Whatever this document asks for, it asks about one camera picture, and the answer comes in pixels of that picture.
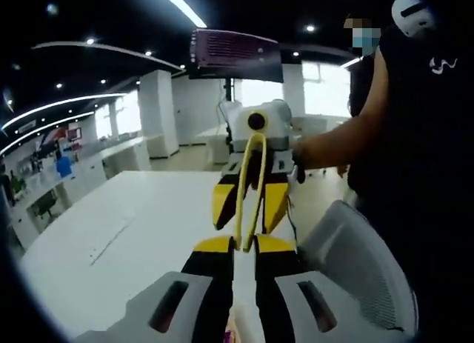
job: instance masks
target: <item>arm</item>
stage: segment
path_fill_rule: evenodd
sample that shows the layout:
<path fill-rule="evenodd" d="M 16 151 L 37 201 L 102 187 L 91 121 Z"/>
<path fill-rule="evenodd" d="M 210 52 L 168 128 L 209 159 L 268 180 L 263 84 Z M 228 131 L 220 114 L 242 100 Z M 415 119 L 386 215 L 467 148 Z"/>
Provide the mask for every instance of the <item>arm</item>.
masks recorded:
<path fill-rule="evenodd" d="M 377 135 L 387 105 L 388 73 L 379 49 L 370 92 L 361 114 L 330 132 L 308 136 L 293 149 L 305 169 L 336 167 L 350 164 L 358 152 Z"/>

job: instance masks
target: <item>curved ceiling lighting strip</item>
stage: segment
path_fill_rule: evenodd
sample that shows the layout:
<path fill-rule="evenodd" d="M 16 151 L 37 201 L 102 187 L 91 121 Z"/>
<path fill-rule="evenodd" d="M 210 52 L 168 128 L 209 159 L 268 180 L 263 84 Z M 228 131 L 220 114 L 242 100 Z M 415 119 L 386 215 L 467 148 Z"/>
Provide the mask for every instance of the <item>curved ceiling lighting strip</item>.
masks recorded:
<path fill-rule="evenodd" d="M 207 25 L 197 15 L 196 12 L 184 0 L 169 0 L 172 4 L 188 17 L 192 23 L 198 28 L 207 28 Z"/>
<path fill-rule="evenodd" d="M 21 115 L 19 115 L 17 117 L 12 118 L 11 120 L 5 122 L 5 124 L 3 126 L 1 126 L 1 130 L 6 130 L 9 126 L 14 124 L 15 122 L 17 122 L 21 119 L 24 119 L 25 117 L 31 116 L 34 113 L 40 112 L 42 110 L 46 110 L 50 107 L 59 106 L 60 104 L 69 104 L 70 102 L 90 100 L 90 99 L 103 99 L 105 97 L 120 97 L 120 96 L 125 96 L 125 95 L 127 95 L 127 94 L 126 93 L 104 93 L 104 94 L 101 94 L 101 95 L 81 96 L 81 97 L 75 97 L 74 99 L 67 99 L 67 100 L 53 102 L 52 104 L 46 104 L 45 106 L 35 108 L 34 110 L 30 110 L 28 112 L 22 113 Z"/>
<path fill-rule="evenodd" d="M 74 119 L 81 119 L 83 117 L 87 117 L 87 116 L 91 116 L 93 115 L 94 112 L 86 112 L 86 113 L 82 113 L 80 115 L 77 115 L 77 116 L 72 116 L 72 117 L 67 117 L 66 119 L 61 119 L 59 121 L 56 121 L 56 122 L 53 122 L 53 123 L 49 123 L 47 124 L 46 126 L 42 126 L 40 128 L 36 128 L 35 130 L 32 130 L 31 132 L 25 134 L 24 136 L 21 136 L 19 137 L 18 139 L 12 141 L 8 146 L 6 146 L 5 148 L 3 148 L 2 150 L 0 150 L 0 156 L 3 155 L 7 150 L 9 150 L 11 147 L 14 147 L 16 144 L 18 144 L 20 141 L 28 138 L 29 136 L 32 136 L 33 134 L 37 133 L 37 132 L 41 132 L 42 130 L 46 130 L 47 128 L 49 127 L 52 127 L 52 126 L 56 126 L 57 124 L 60 124 L 60 123 L 63 123 L 63 122 L 66 122 L 66 121 L 72 121 Z"/>
<path fill-rule="evenodd" d="M 136 56 L 138 58 L 148 59 L 148 60 L 154 61 L 155 63 L 167 65 L 168 67 L 172 67 L 173 69 L 177 69 L 180 71 L 182 70 L 178 65 L 171 64 L 168 61 L 157 59 L 152 56 L 146 56 L 144 54 L 134 52 L 133 50 L 114 47 L 112 45 L 107 45 L 107 44 L 96 44 L 96 43 L 88 44 L 85 41 L 49 41 L 46 43 L 37 44 L 31 49 L 35 50 L 35 49 L 50 48 L 50 47 L 85 47 L 85 48 L 97 48 L 97 49 L 103 49 L 103 50 L 110 50 L 112 52 L 123 53 L 123 54 L 128 54 L 129 56 Z"/>

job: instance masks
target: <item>desk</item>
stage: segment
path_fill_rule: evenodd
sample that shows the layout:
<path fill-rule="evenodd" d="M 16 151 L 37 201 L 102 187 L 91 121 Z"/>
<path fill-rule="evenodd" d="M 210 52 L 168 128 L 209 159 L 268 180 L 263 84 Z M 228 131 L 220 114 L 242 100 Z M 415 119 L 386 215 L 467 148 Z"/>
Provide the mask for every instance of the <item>desk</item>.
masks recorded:
<path fill-rule="evenodd" d="M 11 226 L 22 247 L 28 250 L 40 236 L 41 229 L 31 206 L 45 193 L 54 190 L 64 210 L 106 182 L 102 163 L 110 177 L 125 170 L 151 170 L 146 143 L 143 137 L 125 141 L 82 159 L 72 166 L 73 173 L 61 179 L 53 164 L 40 174 L 27 180 L 28 192 L 13 208 Z"/>
<path fill-rule="evenodd" d="M 212 225 L 219 179 L 207 172 L 125 172 L 85 196 L 21 260 L 40 307 L 70 339 L 120 320 L 127 301 L 166 272 L 180 271 L 198 242 L 233 232 L 233 220 L 220 232 Z M 249 191 L 244 202 L 244 231 L 255 194 Z M 274 234 L 293 239 L 286 218 Z M 236 252 L 234 308 L 248 343 L 264 342 L 254 268 L 253 252 Z"/>
<path fill-rule="evenodd" d="M 226 164 L 229 161 L 229 145 L 227 144 L 227 126 L 205 130 L 196 136 L 194 144 L 206 144 L 206 162 L 211 164 Z"/>
<path fill-rule="evenodd" d="M 110 172 L 110 177 L 122 171 L 151 170 L 150 156 L 148 155 L 147 143 L 144 137 L 138 137 L 104 149 L 94 157 L 104 162 L 105 167 Z"/>

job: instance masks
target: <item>screen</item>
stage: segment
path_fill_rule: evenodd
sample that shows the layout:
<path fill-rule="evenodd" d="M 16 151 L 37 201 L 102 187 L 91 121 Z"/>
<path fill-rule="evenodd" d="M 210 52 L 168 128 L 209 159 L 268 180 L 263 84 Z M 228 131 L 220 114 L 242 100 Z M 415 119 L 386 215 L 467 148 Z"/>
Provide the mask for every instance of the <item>screen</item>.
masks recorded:
<path fill-rule="evenodd" d="M 73 130 L 67 131 L 67 139 L 70 141 L 75 141 L 81 138 L 81 128 L 74 128 Z"/>
<path fill-rule="evenodd" d="M 283 82 L 277 41 L 227 30 L 197 29 L 191 37 L 190 79 Z"/>

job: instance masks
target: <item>black cable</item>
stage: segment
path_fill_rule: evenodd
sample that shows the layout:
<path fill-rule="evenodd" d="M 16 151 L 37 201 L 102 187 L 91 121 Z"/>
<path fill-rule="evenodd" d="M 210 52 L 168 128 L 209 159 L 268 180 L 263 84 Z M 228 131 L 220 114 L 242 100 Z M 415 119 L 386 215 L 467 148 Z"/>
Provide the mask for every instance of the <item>black cable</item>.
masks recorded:
<path fill-rule="evenodd" d="M 290 197 L 287 196 L 287 218 L 288 218 L 288 221 L 290 222 L 290 225 L 291 225 L 291 228 L 293 229 L 293 232 L 295 233 L 295 242 L 296 242 L 296 244 L 298 244 L 298 237 L 296 235 L 296 226 L 293 223 L 293 220 L 291 219 L 291 216 L 290 216 L 290 208 L 292 206 L 293 206 L 293 204 L 291 203 Z"/>

